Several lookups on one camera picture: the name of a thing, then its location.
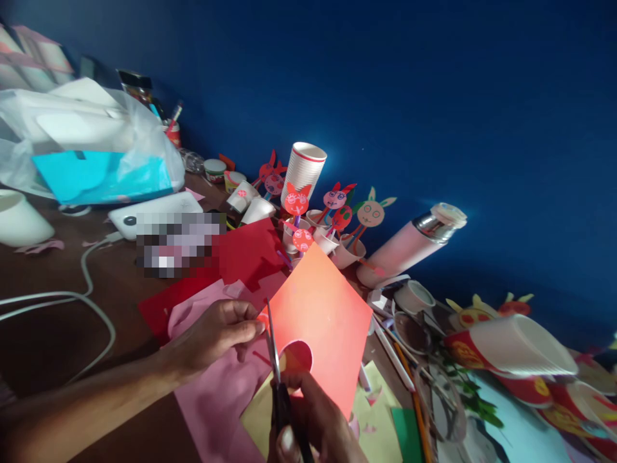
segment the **charging cable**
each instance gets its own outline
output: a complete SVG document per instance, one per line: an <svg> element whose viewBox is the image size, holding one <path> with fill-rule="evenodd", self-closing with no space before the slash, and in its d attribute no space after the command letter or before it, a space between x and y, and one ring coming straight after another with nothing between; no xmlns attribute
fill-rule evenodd
<svg viewBox="0 0 617 463"><path fill-rule="evenodd" d="M116 231L115 233L110 233L104 238L104 240L90 247L82 255L82 258L81 258L82 273L84 274L85 282L87 284L87 291L84 294L78 294L72 291L52 291L50 293L39 293L39 294L34 294L34 295L18 296L18 297L14 297L10 299L0 300L0 305L6 305L6 304L13 304L16 302L23 302L23 301L34 300L34 299L68 296L67 299L61 299L61 300L55 300L51 302L43 302L40 304L29 305L28 307L23 307L22 309L18 309L18 310L15 310L15 311L12 311L6 314L2 314L0 315L0 322L3 320L6 320L7 318L21 315L23 313L30 312L32 310L42 309L43 307L50 307L52 305L57 305L57 304L64 304L66 302L72 302L75 300L80 300L86 305L88 305L94 311L94 313L96 313L101 318L101 320L107 327L107 330L109 331L109 342L107 343L107 346L103 349L103 352L101 352L94 360L92 360L92 362L90 362L83 370L81 370L77 375L73 376L68 381L68 383L72 383L76 379L79 379L88 370L90 370L93 366L95 366L103 357L107 355L107 353L111 350L112 346L114 345L114 342L116 341L116 329L114 328L113 323L111 323L111 320L109 319L109 317L105 315L105 313L100 309L100 307L88 298L88 296L94 290L94 284L92 282L92 278L90 277L90 272L88 272L86 259L88 258L88 255L90 255L90 253L94 251L96 248L99 248L100 246L103 246L104 244L107 244L107 243L113 243L113 242L119 241L120 239L122 239L122 235L120 234L120 232Z"/></svg>

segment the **pink thermos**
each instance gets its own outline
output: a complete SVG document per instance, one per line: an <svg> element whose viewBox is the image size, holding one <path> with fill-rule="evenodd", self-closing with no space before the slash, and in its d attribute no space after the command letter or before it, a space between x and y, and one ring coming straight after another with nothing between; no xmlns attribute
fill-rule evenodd
<svg viewBox="0 0 617 463"><path fill-rule="evenodd" d="M373 267L384 270L377 275L368 266L358 267L357 275L362 284L378 288L380 283L404 272L422 259L441 249L456 230L467 224L467 216L459 209L439 203L430 212L408 222L369 259Z"/></svg>

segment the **scissors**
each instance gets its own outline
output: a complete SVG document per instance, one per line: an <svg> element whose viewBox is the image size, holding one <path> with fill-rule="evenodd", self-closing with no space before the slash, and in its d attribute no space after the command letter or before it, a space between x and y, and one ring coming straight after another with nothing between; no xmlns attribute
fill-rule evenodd
<svg viewBox="0 0 617 463"><path fill-rule="evenodd" d="M268 341L268 350L270 352L270 363L272 364L272 372L274 374L274 384L272 384L272 423L276 425L276 434L280 434L281 430L291 425L291 430L294 432L296 442L300 447L302 461L304 463L314 463L313 454L310 450L309 440L307 436L300 432L297 424L294 423L291 415L291 400L287 392L287 386L281 382L281 367L278 359L278 350L276 350L276 341L274 340L274 327L272 325L272 313L270 312L270 299L268 303L268 320L270 323L270 334L265 332L265 337Z"/></svg>

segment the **hand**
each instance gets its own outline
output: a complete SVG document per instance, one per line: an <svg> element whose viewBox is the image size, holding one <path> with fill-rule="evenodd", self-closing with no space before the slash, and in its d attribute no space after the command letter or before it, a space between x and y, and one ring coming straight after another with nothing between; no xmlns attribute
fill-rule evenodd
<svg viewBox="0 0 617 463"><path fill-rule="evenodd" d="M295 423L307 433L308 441L319 451L315 461L322 463L368 463L360 444L341 410L308 372L282 372L288 388L300 388L304 397L291 396ZM301 463L300 449L290 426L276 436L270 432L268 463Z"/></svg>
<svg viewBox="0 0 617 463"><path fill-rule="evenodd" d="M238 361L243 362L249 344L265 330L265 325L255 320L257 315L250 302L218 300L160 352L189 376L208 368L231 347L236 348Z"/></svg>

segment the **yellow paper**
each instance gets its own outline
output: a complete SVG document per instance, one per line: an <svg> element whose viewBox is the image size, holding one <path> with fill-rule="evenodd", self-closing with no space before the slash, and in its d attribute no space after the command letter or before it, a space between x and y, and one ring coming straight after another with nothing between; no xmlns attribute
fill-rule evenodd
<svg viewBox="0 0 617 463"><path fill-rule="evenodd" d="M366 400L370 395L358 385L353 400L353 414L360 422L360 447L370 463L401 463L403 457L398 446L397 431L394 427L391 408L400 408L400 403L381 376L374 362L364 367L373 391L383 388L383 394L371 407ZM244 410L242 425L264 457L268 459L270 421L272 416L272 374L261 385L249 406ZM366 425L374 426L375 433L362 432Z"/></svg>

